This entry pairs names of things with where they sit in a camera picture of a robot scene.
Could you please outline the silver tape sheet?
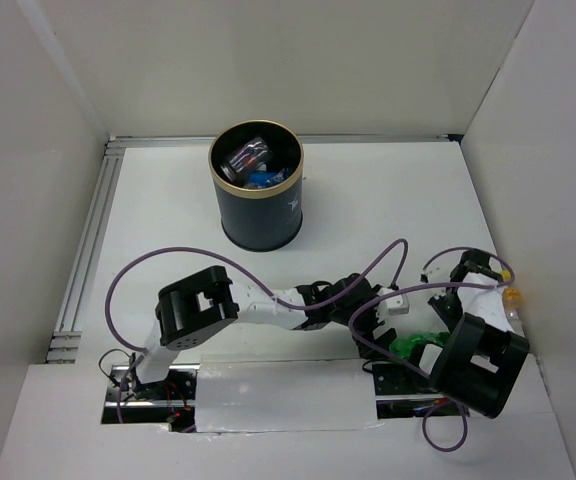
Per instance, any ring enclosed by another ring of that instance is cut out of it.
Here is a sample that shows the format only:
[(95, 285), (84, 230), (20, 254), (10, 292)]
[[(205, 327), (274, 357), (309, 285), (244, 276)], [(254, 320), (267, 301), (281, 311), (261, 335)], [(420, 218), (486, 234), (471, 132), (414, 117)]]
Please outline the silver tape sheet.
[(197, 375), (200, 433), (356, 431), (378, 424), (373, 379), (362, 362), (214, 362)]

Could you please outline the green bottle near right base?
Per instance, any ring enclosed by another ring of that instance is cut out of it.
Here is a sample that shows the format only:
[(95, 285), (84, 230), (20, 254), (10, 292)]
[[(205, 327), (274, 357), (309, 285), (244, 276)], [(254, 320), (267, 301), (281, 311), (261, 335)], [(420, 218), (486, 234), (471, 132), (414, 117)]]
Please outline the green bottle near right base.
[(443, 348), (450, 337), (449, 332), (419, 332), (396, 338), (389, 346), (394, 355), (408, 360), (416, 347), (431, 344)]

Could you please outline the dark blue cylindrical bin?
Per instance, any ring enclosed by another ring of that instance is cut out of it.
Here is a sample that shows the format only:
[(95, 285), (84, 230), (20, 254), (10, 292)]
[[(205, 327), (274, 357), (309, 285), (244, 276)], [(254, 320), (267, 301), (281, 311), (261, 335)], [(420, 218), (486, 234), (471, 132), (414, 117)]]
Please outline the dark blue cylindrical bin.
[[(227, 155), (257, 136), (273, 152), (273, 158), (258, 170), (276, 172), (290, 168), (292, 174), (272, 188), (250, 190), (244, 187), (247, 180), (235, 184), (228, 181), (221, 164)], [(233, 125), (213, 140), (208, 165), (222, 229), (233, 244), (245, 250), (268, 252), (287, 245), (297, 236), (303, 223), (304, 150), (294, 132), (270, 120)]]

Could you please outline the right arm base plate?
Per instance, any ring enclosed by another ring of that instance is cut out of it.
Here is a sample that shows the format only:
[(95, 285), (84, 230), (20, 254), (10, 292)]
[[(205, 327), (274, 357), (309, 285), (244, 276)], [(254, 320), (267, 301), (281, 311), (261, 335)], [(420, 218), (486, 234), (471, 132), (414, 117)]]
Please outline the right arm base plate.
[(372, 376), (379, 419), (423, 417), (445, 401), (428, 388), (424, 378), (403, 365), (374, 361), (365, 362), (362, 369)]

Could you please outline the clear bottle blue label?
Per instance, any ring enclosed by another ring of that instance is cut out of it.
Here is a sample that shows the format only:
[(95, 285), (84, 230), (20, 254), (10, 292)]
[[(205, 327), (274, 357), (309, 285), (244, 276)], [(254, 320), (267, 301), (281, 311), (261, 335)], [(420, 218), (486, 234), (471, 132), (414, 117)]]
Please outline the clear bottle blue label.
[(282, 168), (276, 172), (257, 170), (250, 174), (244, 187), (250, 190), (272, 188), (283, 183), (291, 174), (290, 168)]

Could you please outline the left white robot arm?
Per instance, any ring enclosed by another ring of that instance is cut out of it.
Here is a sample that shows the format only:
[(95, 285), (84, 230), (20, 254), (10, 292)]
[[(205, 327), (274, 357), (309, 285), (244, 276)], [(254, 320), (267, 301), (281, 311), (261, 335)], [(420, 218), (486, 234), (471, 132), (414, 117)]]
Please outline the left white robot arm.
[(235, 323), (270, 325), (288, 331), (316, 331), (331, 323), (346, 326), (364, 303), (390, 293), (351, 274), (336, 283), (317, 281), (270, 295), (235, 283), (222, 266), (211, 266), (164, 287), (141, 363), (129, 374), (138, 399), (154, 399), (169, 381), (180, 352), (196, 348)]

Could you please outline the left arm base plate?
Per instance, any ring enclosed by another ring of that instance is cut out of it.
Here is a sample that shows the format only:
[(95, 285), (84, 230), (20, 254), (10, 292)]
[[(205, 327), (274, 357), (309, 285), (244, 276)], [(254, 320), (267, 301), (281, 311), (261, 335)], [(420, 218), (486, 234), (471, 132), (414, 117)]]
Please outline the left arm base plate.
[(197, 368), (174, 366), (162, 384), (140, 393), (129, 377), (121, 393), (123, 424), (162, 424), (173, 432), (194, 432), (197, 374)]

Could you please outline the clear wide-mouth plastic jar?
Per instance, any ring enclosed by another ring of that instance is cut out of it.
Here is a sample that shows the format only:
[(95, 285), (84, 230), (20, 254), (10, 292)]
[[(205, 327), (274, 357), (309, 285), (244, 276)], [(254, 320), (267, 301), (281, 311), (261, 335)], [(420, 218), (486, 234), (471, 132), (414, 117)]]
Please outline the clear wide-mouth plastic jar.
[(221, 164), (221, 170), (227, 180), (235, 184), (247, 180), (272, 158), (273, 152), (267, 142), (257, 136), (227, 155)]

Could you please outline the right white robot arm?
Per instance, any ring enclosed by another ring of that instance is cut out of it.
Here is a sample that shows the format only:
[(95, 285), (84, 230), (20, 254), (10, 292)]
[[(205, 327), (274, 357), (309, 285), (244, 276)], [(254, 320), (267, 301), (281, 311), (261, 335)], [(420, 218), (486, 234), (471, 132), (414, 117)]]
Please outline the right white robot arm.
[(497, 417), (530, 352), (515, 332), (503, 304), (504, 288), (513, 281), (494, 270), (495, 256), (471, 247), (441, 251), (462, 253), (449, 273), (450, 287), (428, 300), (445, 325), (445, 340), (425, 340), (412, 348), (404, 379), (416, 392), (429, 389), (488, 418)]

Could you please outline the small bottle yellow cap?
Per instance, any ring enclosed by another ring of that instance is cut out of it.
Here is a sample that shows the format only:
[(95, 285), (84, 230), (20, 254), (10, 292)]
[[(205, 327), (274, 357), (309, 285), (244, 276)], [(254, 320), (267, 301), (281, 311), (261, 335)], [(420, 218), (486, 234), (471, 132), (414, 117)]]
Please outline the small bottle yellow cap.
[(510, 323), (519, 322), (519, 313), (524, 304), (520, 290), (514, 286), (506, 287), (502, 293), (502, 303), (508, 321)]

